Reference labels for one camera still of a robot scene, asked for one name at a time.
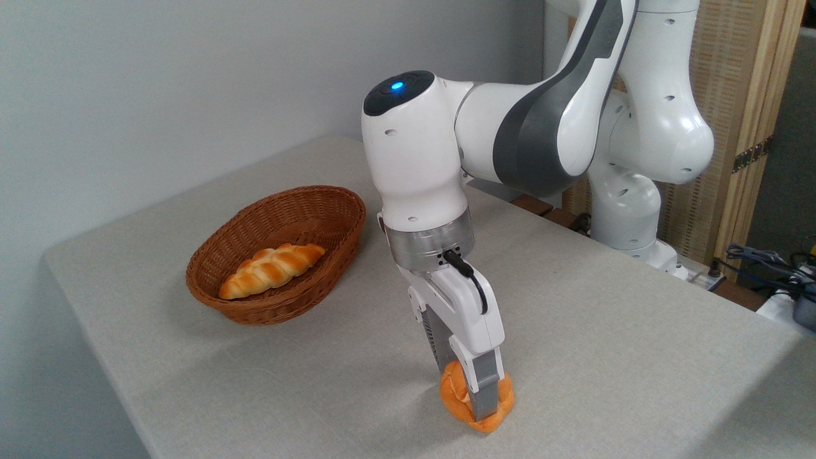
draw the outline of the cable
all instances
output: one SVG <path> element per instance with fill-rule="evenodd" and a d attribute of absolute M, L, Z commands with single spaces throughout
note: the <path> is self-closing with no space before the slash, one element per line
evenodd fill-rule
<path fill-rule="evenodd" d="M 473 267 L 463 260 L 460 254 L 450 249 L 445 250 L 442 256 L 445 257 L 445 260 L 447 260 L 451 266 L 456 268 L 461 275 L 473 281 L 473 285 L 475 285 L 476 289 L 479 291 L 479 299 L 481 300 L 481 315 L 487 314 L 487 297 L 485 296 L 485 291 L 481 288 L 479 279 L 476 279 L 476 273 L 473 270 Z"/>
<path fill-rule="evenodd" d="M 791 280 L 790 277 L 782 277 L 774 279 L 774 282 L 786 283 L 787 281 Z M 760 285 L 759 287 L 751 287 L 752 292 L 761 292 L 763 290 L 774 290 L 776 287 L 772 287 L 770 285 Z"/>
<path fill-rule="evenodd" d="M 746 270 L 741 270 L 740 268 L 737 268 L 736 266 L 729 265 L 728 263 L 724 262 L 720 258 L 715 258 L 714 260 L 716 260 L 718 263 L 725 266 L 726 268 L 740 273 L 741 275 L 745 276 L 746 278 L 748 278 L 750 280 L 753 280 L 753 281 L 758 282 L 758 283 L 763 283 L 764 285 L 776 288 L 777 290 L 784 290 L 786 292 L 795 293 L 797 295 L 802 295 L 805 298 L 807 298 L 809 301 L 816 302 L 816 298 L 814 298 L 812 296 L 811 291 L 808 291 L 805 288 L 796 286 L 796 285 L 804 284 L 801 281 L 799 281 L 798 283 L 778 283 L 778 282 L 770 281 L 768 279 L 758 278 L 758 277 L 748 273 Z"/>
<path fill-rule="evenodd" d="M 770 250 L 757 250 L 753 247 L 731 244 L 727 249 L 725 249 L 725 253 L 726 258 L 729 260 L 753 261 L 755 264 L 759 263 L 765 268 L 780 274 L 795 276 L 797 278 L 804 276 L 807 279 L 816 281 L 816 276 L 789 265 L 782 257 L 779 256 L 777 252 Z"/>

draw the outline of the table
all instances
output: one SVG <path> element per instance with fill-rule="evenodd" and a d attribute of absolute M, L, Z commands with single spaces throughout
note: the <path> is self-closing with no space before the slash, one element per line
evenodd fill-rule
<path fill-rule="evenodd" d="M 803 336 L 808 336 L 816 340 L 816 332 L 802 327 L 793 320 L 793 308 L 796 302 L 784 292 L 777 290 L 775 294 L 769 298 L 762 307 L 756 312 L 757 314 L 774 320 L 778 323 L 783 323 L 788 327 L 798 331 Z"/>
<path fill-rule="evenodd" d="M 357 259 L 308 313 L 228 321 L 184 285 L 235 212 L 299 185 L 366 202 Z M 71 239 L 46 262 L 153 457 L 813 457 L 816 342 L 475 189 L 516 407 L 455 421 L 375 224 L 362 145 L 324 137 Z"/>

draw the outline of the white wall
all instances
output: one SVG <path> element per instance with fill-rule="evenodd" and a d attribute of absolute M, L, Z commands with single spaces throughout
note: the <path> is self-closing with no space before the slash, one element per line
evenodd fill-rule
<path fill-rule="evenodd" d="M 514 0 L 4 2 L 0 457 L 143 457 L 44 250 L 326 133 L 410 69 L 514 82 Z"/>

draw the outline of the wooden panel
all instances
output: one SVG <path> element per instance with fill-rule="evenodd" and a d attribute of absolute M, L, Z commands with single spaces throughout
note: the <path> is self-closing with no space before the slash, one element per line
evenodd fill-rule
<path fill-rule="evenodd" d="M 743 151 L 773 133 L 804 7 L 804 0 L 768 5 L 740 127 L 738 147 Z M 747 241 L 765 162 L 762 158 L 730 177 L 715 256 L 723 257 L 731 243 Z"/>
<path fill-rule="evenodd" d="M 528 194 L 523 194 L 518 198 L 513 199 L 510 203 L 516 207 L 521 207 L 528 212 L 532 212 L 537 216 L 547 215 L 552 210 L 552 204 L 548 204 L 544 201 L 533 198 Z"/>
<path fill-rule="evenodd" d="M 552 212 L 549 212 L 544 218 L 564 228 L 569 228 L 575 222 L 575 215 L 560 208 L 552 209 Z"/>
<path fill-rule="evenodd" d="M 575 215 L 592 212 L 592 190 L 589 187 L 587 174 L 581 176 L 575 185 L 564 191 L 561 195 L 561 207 Z"/>

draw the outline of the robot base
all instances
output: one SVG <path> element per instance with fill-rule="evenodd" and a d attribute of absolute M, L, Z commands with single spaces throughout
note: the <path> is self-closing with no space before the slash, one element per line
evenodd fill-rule
<path fill-rule="evenodd" d="M 689 278 L 689 271 L 677 260 L 677 251 L 659 239 L 643 248 L 620 251 L 676 278 L 683 280 Z"/>

